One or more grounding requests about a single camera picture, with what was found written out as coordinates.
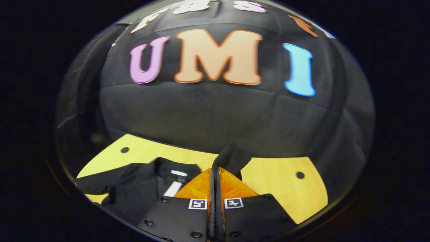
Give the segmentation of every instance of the letter u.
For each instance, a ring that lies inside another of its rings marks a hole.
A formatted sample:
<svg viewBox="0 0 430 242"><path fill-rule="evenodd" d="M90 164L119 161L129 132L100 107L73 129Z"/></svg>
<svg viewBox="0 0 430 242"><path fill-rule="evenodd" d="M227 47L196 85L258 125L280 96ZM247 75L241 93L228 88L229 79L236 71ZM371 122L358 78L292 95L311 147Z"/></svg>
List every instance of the letter u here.
<svg viewBox="0 0 430 242"><path fill-rule="evenodd" d="M150 83L158 76L163 60L164 43L169 39L170 36L164 36L151 41L149 44L152 46L151 60L146 71L141 69L142 53L146 44L139 45L130 51L130 77L133 82L138 84Z"/></svg>

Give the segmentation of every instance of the letter m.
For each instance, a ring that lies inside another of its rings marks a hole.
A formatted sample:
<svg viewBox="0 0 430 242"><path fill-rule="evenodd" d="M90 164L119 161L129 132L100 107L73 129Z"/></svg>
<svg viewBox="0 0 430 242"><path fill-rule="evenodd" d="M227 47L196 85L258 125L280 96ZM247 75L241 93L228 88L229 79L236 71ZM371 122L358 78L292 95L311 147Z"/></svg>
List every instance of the letter m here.
<svg viewBox="0 0 430 242"><path fill-rule="evenodd" d="M257 52L263 37L250 31L235 30L218 45L211 34L204 29L183 31L176 36L182 40L180 71L175 74L177 82L198 82L203 73L197 70L200 61L207 77L219 79L228 62L229 69L223 78L235 84L258 85Z"/></svg>

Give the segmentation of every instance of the black fabric strap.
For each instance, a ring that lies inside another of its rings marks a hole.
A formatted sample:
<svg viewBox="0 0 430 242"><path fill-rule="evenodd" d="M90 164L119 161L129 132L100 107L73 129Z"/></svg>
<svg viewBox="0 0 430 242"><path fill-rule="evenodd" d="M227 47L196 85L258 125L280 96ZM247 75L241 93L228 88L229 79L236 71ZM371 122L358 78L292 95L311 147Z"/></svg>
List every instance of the black fabric strap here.
<svg viewBox="0 0 430 242"><path fill-rule="evenodd" d="M214 160L212 168L222 167L236 177L240 176L241 178L240 170L242 170L250 160L251 156L247 152L241 150L235 143L230 143Z"/></svg>

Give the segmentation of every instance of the white tag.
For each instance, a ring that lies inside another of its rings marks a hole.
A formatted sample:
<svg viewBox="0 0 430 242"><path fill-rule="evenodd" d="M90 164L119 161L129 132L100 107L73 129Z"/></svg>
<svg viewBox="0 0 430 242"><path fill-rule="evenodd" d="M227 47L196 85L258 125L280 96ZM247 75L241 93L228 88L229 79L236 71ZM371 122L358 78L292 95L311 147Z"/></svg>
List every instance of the white tag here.
<svg viewBox="0 0 430 242"><path fill-rule="evenodd" d="M179 176L183 176L183 177L188 176L188 174L187 174L187 173L180 172L180 171L174 171L174 170L172 170L172 171L170 171L170 172L171 172L172 174L179 175Z"/></svg>
<svg viewBox="0 0 430 242"><path fill-rule="evenodd" d="M173 197L173 196L175 196L178 193L178 191L181 188L181 186L182 186L182 183L180 183L180 182L173 182L170 185L170 187L167 189L167 191L164 193L163 196L166 196L166 197Z"/></svg>

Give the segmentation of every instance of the yellow wooden surface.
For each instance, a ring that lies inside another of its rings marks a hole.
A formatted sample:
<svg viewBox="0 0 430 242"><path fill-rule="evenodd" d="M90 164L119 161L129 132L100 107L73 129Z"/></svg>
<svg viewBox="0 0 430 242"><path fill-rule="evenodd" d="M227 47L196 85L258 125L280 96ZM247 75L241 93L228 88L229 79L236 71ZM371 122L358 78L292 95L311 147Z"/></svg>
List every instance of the yellow wooden surface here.
<svg viewBox="0 0 430 242"><path fill-rule="evenodd" d="M127 153L121 149L128 147ZM130 163L150 163L158 157L184 164L212 167L217 154L193 151L126 134L95 156L77 178L112 170ZM298 179L301 171L305 177ZM295 223L301 223L327 205L327 191L308 157L252 158L242 170L242 180L258 194L272 194ZM101 203L107 194L86 196Z"/></svg>

